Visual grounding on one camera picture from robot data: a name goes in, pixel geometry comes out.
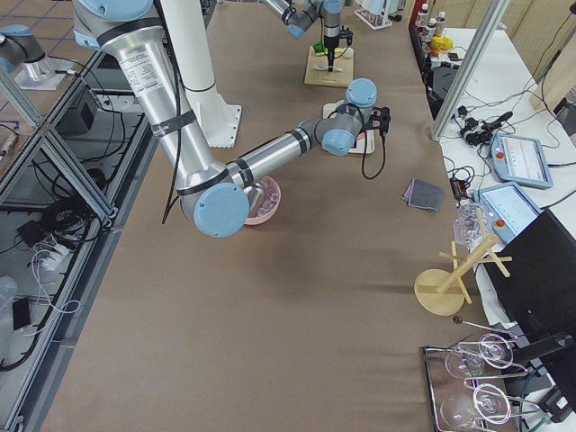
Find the grey folded cloth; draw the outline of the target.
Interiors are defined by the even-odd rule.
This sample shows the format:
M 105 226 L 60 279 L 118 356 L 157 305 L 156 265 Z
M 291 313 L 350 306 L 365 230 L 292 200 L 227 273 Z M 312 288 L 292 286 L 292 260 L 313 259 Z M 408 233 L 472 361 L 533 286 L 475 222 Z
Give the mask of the grey folded cloth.
M 412 178 L 403 199 L 409 207 L 438 212 L 445 197 L 445 190 L 418 178 Z

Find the wine glass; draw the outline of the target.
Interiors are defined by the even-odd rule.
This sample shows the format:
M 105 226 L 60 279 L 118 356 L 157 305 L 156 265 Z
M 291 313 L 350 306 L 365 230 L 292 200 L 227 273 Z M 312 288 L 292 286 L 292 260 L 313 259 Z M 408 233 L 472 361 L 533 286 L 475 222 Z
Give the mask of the wine glass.
M 457 393 L 440 407 L 443 421 L 457 431 L 493 431 L 506 424 L 512 410 L 505 393 L 492 384 L 479 384 L 472 392 Z
M 506 369 L 512 365 L 509 342 L 494 333 L 485 334 L 477 342 L 460 342 L 446 355 L 445 368 L 458 379 L 480 377 L 488 366 Z

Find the cream rectangular tray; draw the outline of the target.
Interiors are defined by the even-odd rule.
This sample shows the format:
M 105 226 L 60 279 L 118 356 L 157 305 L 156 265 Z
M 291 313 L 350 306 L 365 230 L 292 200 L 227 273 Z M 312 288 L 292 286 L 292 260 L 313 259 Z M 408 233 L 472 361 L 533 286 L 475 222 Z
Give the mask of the cream rectangular tray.
M 346 105 L 344 100 L 340 100 L 336 103 L 326 103 L 322 109 L 322 117 L 323 118 L 331 118 L 334 115 L 334 112 L 338 110 L 340 105 Z M 363 154 L 366 152 L 367 155 L 370 155 L 374 152 L 375 146 L 375 137 L 373 131 L 361 132 L 356 137 L 356 141 L 352 144 L 348 149 L 348 154 Z

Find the blue teach pendant tablet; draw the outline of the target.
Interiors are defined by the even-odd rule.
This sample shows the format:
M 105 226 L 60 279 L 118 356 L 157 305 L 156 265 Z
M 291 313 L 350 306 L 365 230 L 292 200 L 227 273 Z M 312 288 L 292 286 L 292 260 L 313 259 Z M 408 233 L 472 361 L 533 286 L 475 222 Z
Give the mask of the blue teach pendant tablet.
M 493 169 L 504 182 L 550 189 L 554 182 L 539 139 L 496 133 L 490 142 Z

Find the wooden mug tree stand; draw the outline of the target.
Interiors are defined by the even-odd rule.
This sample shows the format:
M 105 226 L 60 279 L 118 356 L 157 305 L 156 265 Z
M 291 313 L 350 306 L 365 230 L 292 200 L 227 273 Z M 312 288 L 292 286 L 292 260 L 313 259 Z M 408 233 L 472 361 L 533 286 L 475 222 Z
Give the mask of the wooden mug tree stand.
M 496 255 L 493 247 L 498 241 L 489 227 L 488 210 L 483 205 L 471 203 L 461 207 L 454 222 L 451 252 L 439 254 L 453 262 L 453 270 L 428 269 L 417 276 L 414 293 L 420 305 L 439 316 L 456 314 L 464 304 L 472 302 L 463 277 L 478 264 L 494 264 L 502 275 L 509 277 L 505 264 L 512 258 Z

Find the large pink bowl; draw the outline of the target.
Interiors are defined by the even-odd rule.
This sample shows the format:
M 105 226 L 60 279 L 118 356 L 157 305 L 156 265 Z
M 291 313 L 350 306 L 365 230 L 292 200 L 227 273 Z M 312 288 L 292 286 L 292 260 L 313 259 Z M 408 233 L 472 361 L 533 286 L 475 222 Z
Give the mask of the large pink bowl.
M 280 204 L 281 190 L 272 177 L 260 178 L 255 184 L 245 188 L 244 192 L 249 203 L 246 225 L 259 225 L 274 216 Z

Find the black monitor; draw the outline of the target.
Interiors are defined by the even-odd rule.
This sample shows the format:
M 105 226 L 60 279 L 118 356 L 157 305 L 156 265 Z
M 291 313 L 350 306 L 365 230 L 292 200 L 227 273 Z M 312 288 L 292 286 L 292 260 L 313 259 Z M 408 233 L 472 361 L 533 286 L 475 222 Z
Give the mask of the black monitor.
M 532 338 L 575 334 L 575 238 L 549 210 L 541 212 L 502 251 L 505 277 L 485 266 L 506 315 Z

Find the aluminium frame post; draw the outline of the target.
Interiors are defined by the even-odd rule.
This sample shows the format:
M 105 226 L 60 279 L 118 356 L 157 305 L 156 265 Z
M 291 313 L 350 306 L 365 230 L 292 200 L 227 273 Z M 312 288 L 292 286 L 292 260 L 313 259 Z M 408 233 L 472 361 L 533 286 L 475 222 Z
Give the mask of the aluminium frame post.
M 464 91 L 466 90 L 475 69 L 479 65 L 482 56 L 491 41 L 491 37 L 497 29 L 509 3 L 509 0 L 492 0 L 490 2 L 480 26 L 476 29 L 472 37 L 463 64 L 459 67 L 454 81 L 449 88 L 446 98 L 430 130 L 432 140 L 440 141 L 444 134 L 453 112 L 463 97 Z

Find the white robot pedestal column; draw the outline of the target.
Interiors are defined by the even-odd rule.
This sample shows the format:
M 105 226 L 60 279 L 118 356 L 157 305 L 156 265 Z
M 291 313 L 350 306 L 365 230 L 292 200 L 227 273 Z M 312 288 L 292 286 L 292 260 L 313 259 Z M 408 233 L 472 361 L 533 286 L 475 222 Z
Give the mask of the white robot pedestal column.
M 181 87 L 194 122 L 210 147 L 233 148 L 242 107 L 226 103 L 217 89 L 201 4 L 159 1 L 157 9 L 172 42 Z

